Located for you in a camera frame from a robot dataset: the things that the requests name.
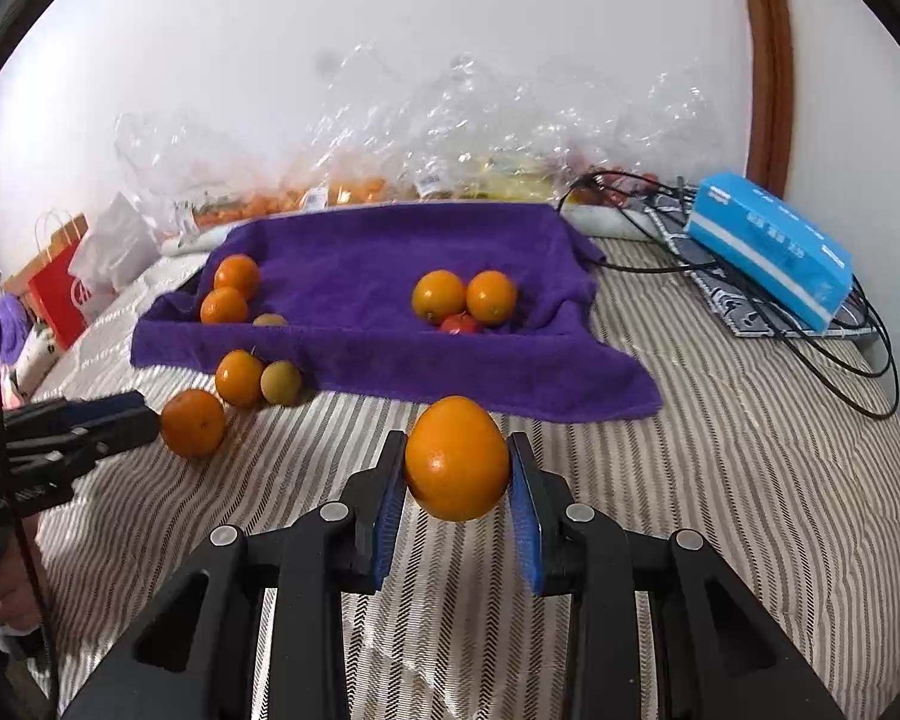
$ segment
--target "patterned cloth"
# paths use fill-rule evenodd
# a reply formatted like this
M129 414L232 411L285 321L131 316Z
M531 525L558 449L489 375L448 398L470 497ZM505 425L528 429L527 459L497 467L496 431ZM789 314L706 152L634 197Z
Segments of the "patterned cloth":
M646 245L605 241L612 262L650 266ZM204 374L134 370L137 317L202 262L163 260L55 367L44 396L137 388L160 409ZM850 718L874 718L900 688L900 423L832 399L773 341L732 338L680 275L601 272L594 335L643 362L664 405L654 418L556 425L495 415L525 431L545 469L623 527L700 530L813 664ZM848 341L826 341L864 365ZM824 371L862 403L873 382ZM231 413L226 443L198 469L162 442L105 461L74 501L43 515L39 541L60 638L62 702L173 569L214 526L250 533L292 523L375 463L386 432L420 405L321 392L306 406ZM268 597L254 717L266 716ZM436 522L408 497L384 590L343 601L353 716L557 718L569 604L519 578L506 505L466 524ZM653 655L641 605L646 717Z

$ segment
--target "red apple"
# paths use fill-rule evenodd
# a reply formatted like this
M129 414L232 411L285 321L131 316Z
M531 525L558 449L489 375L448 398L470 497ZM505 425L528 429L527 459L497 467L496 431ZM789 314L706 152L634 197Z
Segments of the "red apple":
M440 324L440 331L455 336L457 333L480 333L482 325L470 314L450 314Z

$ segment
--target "clear plastic wrap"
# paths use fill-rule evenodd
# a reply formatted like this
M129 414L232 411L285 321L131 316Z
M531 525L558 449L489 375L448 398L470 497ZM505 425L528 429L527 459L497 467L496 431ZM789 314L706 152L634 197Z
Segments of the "clear plastic wrap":
M519 77L463 55L412 85L373 47L357 47L330 74L322 114L277 189L264 187L237 143L193 116L123 115L115 145L125 195L159 234L175 237L261 215L378 202L549 202L596 167L665 181L726 167L693 68L658 76L630 99L607 74L569 60ZM571 197L607 201L613 194Z
M255 161L192 114L122 114L114 148L125 197L161 237L272 210L255 194L261 183Z
M663 74L645 98L628 100L608 76L566 60L521 79L463 55L401 97L400 77L359 49L341 65L285 186L303 197L302 210L314 210L551 201L596 167L696 180L722 167L719 126L696 75Z

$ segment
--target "purple cloth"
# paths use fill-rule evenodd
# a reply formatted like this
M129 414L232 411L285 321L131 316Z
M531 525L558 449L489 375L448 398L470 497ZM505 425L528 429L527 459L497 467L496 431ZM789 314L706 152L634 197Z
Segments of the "purple cloth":
M13 365L20 359L33 326L23 303L13 295L0 298L0 362Z
M199 323L218 263L238 252L260 265L250 315L280 314L289 326ZM156 299L130 360L210 373L242 348L293 361L319 389L422 403L461 394L554 422L643 418L660 407L655 382L587 328L596 293L587 264L600 258L546 205L420 203L259 220L210 255L196 295ZM477 335L422 322L410 293L436 269L464 283L503 271L520 290L514 318Z

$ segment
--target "screw head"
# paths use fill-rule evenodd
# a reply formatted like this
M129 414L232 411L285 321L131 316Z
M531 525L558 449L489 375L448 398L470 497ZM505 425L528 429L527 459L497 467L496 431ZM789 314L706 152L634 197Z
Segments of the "screw head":
M234 541L237 541L237 529L232 525L221 525L210 533L210 543L215 547L226 547Z
M677 546L696 552L703 546L703 536L697 531L691 531L689 528L677 533Z
M593 509L586 503L572 503L567 507L566 515L573 522L590 522L593 519Z
M330 501L320 507L320 516L327 522L340 522L348 514L350 514L350 509L346 507L346 503L340 501Z

